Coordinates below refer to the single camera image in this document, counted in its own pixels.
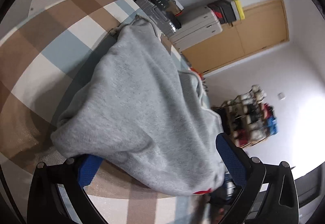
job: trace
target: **plaid bedspread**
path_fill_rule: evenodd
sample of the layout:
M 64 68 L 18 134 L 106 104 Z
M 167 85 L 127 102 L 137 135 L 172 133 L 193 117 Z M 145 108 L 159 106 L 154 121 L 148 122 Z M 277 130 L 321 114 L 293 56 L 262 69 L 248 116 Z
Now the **plaid bedspread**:
M 144 14 L 132 0 L 64 0 L 0 41 L 0 162 L 23 215 L 37 163 L 64 161 L 49 138 L 58 116 L 116 42 L 108 32 L 137 13 Z M 188 68 L 161 41 L 177 68 Z M 86 192 L 112 224 L 189 223 L 199 197 L 159 194 L 106 161 Z

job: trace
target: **wooden door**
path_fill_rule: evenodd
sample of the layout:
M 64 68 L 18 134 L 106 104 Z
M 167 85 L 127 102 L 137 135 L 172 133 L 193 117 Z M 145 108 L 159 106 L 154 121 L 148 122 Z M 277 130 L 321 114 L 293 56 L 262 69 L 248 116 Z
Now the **wooden door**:
M 200 73 L 244 56 L 237 29 L 227 25 L 223 26 L 223 31 L 220 34 L 214 35 L 182 52 Z
M 288 40 L 283 0 L 256 4 L 244 12 L 236 28 L 246 55 Z

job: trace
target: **metal screw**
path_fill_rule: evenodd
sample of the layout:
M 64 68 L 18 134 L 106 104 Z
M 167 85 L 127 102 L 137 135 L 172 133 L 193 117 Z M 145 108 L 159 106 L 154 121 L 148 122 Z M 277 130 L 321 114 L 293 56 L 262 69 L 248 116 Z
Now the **metal screw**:
M 73 164 L 74 163 L 74 159 L 73 158 L 68 158 L 66 161 L 65 161 L 66 164 Z
M 43 163 L 43 162 L 39 162 L 39 163 L 37 164 L 37 168 L 38 168 L 38 169 L 41 169 L 41 168 L 44 167 L 44 165 L 45 165 L 45 163 Z
M 287 162 L 282 162 L 281 164 L 283 167 L 289 167 L 289 164 Z
M 251 160 L 252 160 L 252 162 L 254 162 L 254 163 L 259 163 L 259 162 L 261 162 L 261 160 L 258 159 L 257 157 L 252 157 Z

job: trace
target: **white dresser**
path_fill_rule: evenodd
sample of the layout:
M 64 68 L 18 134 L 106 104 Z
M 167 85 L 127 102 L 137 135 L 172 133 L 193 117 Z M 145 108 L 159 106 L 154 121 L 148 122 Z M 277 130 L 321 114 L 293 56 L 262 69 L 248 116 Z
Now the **white dresser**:
M 179 51 L 222 32 L 217 16 L 206 6 L 184 13 L 177 19 L 182 28 L 177 30 L 169 39 Z

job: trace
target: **garment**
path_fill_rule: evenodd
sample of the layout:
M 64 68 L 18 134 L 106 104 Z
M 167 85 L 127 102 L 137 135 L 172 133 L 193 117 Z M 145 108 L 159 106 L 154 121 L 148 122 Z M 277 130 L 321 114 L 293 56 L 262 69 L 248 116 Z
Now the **garment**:
M 98 155 L 165 194 L 215 189 L 224 177 L 215 144 L 222 126 L 202 108 L 202 91 L 197 74 L 179 73 L 151 23 L 139 19 L 121 29 L 51 139 L 65 157 Z

